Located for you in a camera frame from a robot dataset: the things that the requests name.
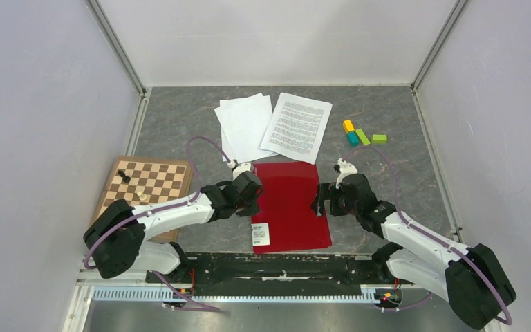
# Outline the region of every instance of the white enclosure wall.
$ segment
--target white enclosure wall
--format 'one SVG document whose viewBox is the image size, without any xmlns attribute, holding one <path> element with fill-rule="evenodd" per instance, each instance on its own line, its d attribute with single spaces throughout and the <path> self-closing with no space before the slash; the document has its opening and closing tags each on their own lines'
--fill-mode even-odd
<svg viewBox="0 0 531 332">
<path fill-rule="evenodd" d="M 409 84 L 455 0 L 99 0 L 147 86 Z"/>
<path fill-rule="evenodd" d="M 494 250 L 531 331 L 531 1 L 470 1 L 419 100 L 464 239 Z"/>
<path fill-rule="evenodd" d="M 137 102 L 84 1 L 0 1 L 0 331 L 62 328 Z"/>
</svg>

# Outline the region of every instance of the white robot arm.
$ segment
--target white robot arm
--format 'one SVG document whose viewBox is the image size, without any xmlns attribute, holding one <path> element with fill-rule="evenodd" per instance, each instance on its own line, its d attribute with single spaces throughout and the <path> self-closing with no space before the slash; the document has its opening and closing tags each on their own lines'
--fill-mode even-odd
<svg viewBox="0 0 531 332">
<path fill-rule="evenodd" d="M 89 249 L 113 226 L 135 218 L 94 250 L 92 260 L 101 277 L 116 277 L 126 270 L 157 270 L 168 274 L 185 259 L 184 252 L 177 243 L 161 244 L 148 240 L 186 225 L 210 223 L 233 214 L 250 216 L 258 213 L 257 199 L 262 186 L 251 172 L 251 164 L 230 167 L 234 167 L 233 181 L 207 185 L 188 197 L 135 207 L 129 206 L 124 199 L 110 204 L 83 236 Z"/>
<path fill-rule="evenodd" d="M 394 204 L 377 200 L 365 175 L 358 174 L 355 166 L 345 160 L 339 159 L 335 170 L 339 173 L 337 182 L 319 184 L 311 208 L 322 215 L 324 201 L 330 200 L 330 214 L 351 214 L 364 230 L 389 241 L 372 256 L 382 265 L 387 279 L 404 279 L 437 294 L 475 329 L 494 319 L 501 307 L 459 255 L 465 255 L 486 275 L 505 305 L 516 299 L 510 281 L 488 247 L 478 244 L 471 248 L 452 241 L 397 211 Z"/>
</svg>

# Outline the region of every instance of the red folder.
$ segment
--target red folder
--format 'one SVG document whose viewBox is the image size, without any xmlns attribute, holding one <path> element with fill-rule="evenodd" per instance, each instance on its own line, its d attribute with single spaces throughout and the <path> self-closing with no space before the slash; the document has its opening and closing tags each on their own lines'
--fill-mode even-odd
<svg viewBox="0 0 531 332">
<path fill-rule="evenodd" d="M 316 216 L 310 204 L 317 195 L 319 173 L 308 163 L 254 164 L 254 173 L 263 184 L 258 204 L 261 212 L 252 223 L 267 223 L 269 246 L 254 246 L 263 254 L 291 250 L 327 248 L 331 245 L 326 215 Z"/>
</svg>

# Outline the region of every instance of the chessboard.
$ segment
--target chessboard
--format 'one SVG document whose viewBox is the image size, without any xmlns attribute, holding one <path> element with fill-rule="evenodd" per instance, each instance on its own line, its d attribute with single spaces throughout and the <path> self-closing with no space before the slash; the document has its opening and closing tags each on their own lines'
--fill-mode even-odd
<svg viewBox="0 0 531 332">
<path fill-rule="evenodd" d="M 125 199 L 131 206 L 164 203 L 187 196 L 191 181 L 192 168 L 185 160 L 120 156 L 111 169 L 91 225 L 118 199 Z M 152 240 L 169 242 L 177 237 L 176 229 Z"/>
</svg>

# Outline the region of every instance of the teal block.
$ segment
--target teal block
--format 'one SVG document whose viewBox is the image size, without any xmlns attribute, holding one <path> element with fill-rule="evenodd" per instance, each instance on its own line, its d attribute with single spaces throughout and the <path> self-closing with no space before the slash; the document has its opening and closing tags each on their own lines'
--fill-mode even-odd
<svg viewBox="0 0 531 332">
<path fill-rule="evenodd" d="M 356 147 L 359 144 L 359 138 L 357 138 L 357 134 L 354 131 L 347 134 L 347 140 L 352 147 Z"/>
</svg>

